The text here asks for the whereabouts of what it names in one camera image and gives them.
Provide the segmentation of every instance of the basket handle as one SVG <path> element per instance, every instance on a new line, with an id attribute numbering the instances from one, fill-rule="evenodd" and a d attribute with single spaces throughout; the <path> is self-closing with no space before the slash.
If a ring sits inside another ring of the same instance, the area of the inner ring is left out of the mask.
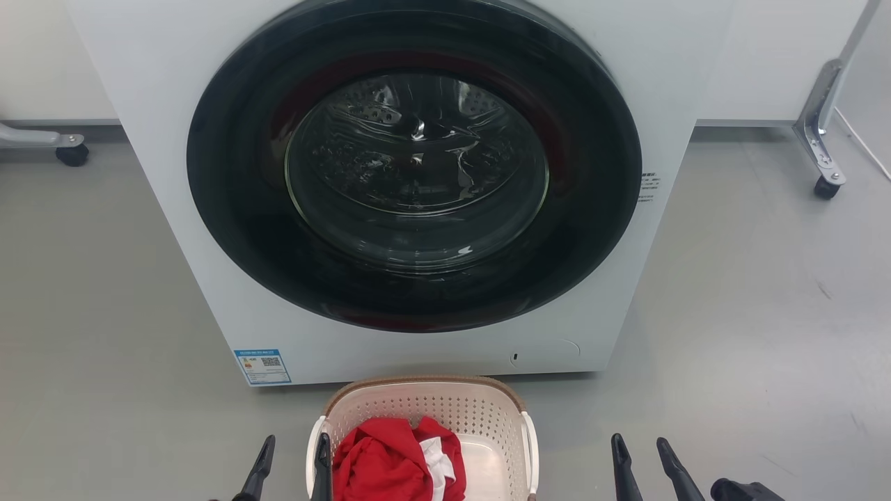
<path id="1" fill-rule="evenodd" d="M 526 459 L 529 465 L 529 495 L 531 499 L 535 499 L 535 492 L 538 490 L 538 435 L 535 434 L 535 425 L 532 423 L 532 418 L 529 417 L 529 414 L 523 411 L 520 415 L 523 416 L 523 421 L 526 422 L 526 426 L 523 429 L 526 433 L 526 437 L 524 437 L 526 443 L 523 448 L 528 455 Z"/>
<path id="2" fill-rule="evenodd" d="M 315 447 L 319 443 L 319 435 L 322 434 L 322 425 L 328 416 L 321 416 L 313 425 L 313 430 L 309 432 L 309 444 L 307 445 L 307 495 L 313 497 L 313 486 L 315 485 Z"/>

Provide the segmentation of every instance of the brown basket rim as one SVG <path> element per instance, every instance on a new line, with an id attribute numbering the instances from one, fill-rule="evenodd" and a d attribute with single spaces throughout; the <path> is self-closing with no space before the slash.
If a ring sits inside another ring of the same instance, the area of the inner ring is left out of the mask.
<path id="1" fill-rule="evenodd" d="M 507 395 L 511 399 L 511 401 L 513 401 L 514 405 L 517 406 L 518 411 L 520 411 L 521 413 L 526 412 L 526 403 L 523 402 L 523 399 L 519 397 L 516 391 L 514 391 L 510 386 L 504 384 L 503 382 L 497 381 L 490 377 L 456 374 L 423 374 L 411 376 L 378 377 L 357 382 L 351 382 L 347 386 L 344 386 L 343 388 L 338 390 L 338 392 L 335 393 L 330 400 L 328 400 L 328 404 L 325 406 L 324 415 L 330 415 L 331 410 L 334 408 L 334 406 L 337 405 L 337 403 L 340 402 L 340 400 L 344 398 L 348 393 L 356 390 L 361 390 L 363 388 L 370 388 L 372 386 L 384 386 L 387 384 L 399 384 L 402 382 L 466 382 L 469 384 L 483 384 L 500 390 L 502 393 Z"/>

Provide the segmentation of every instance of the sticker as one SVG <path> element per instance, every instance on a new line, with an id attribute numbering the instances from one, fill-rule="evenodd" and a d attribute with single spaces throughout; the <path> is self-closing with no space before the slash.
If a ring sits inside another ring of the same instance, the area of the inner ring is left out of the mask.
<path id="1" fill-rule="evenodd" d="M 653 201 L 656 195 L 653 190 L 659 188 L 662 178 L 657 176 L 655 172 L 644 172 L 641 174 L 641 194 L 637 197 L 637 202 Z"/>
<path id="2" fill-rule="evenodd" d="M 290 382 L 288 369 L 278 349 L 237 349 L 235 358 L 238 358 L 241 370 L 248 376 L 251 385 Z"/>

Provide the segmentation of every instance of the caster wheel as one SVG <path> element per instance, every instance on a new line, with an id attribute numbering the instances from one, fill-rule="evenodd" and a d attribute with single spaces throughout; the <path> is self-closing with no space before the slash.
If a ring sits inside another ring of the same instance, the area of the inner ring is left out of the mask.
<path id="1" fill-rule="evenodd" d="M 69 167 L 80 167 L 86 163 L 86 155 L 90 151 L 86 144 L 78 144 L 73 148 L 56 148 L 56 158 Z"/>
<path id="2" fill-rule="evenodd" d="M 840 187 L 841 186 L 834 185 L 820 176 L 817 179 L 817 184 L 813 187 L 813 194 L 824 200 L 829 200 L 838 193 L 838 188 Z"/>

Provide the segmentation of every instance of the beige basket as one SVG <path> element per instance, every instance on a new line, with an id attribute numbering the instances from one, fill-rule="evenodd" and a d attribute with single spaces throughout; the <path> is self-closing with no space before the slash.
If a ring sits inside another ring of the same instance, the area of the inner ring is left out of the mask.
<path id="1" fill-rule="evenodd" d="M 527 501 L 538 488 L 538 440 L 523 401 L 486 377 L 417 376 L 354 382 L 339 391 L 315 423 L 307 447 L 307 493 L 313 495 L 315 446 L 331 437 L 331 452 L 373 417 L 403 417 L 417 426 L 436 419 L 461 441 L 466 501 Z"/>

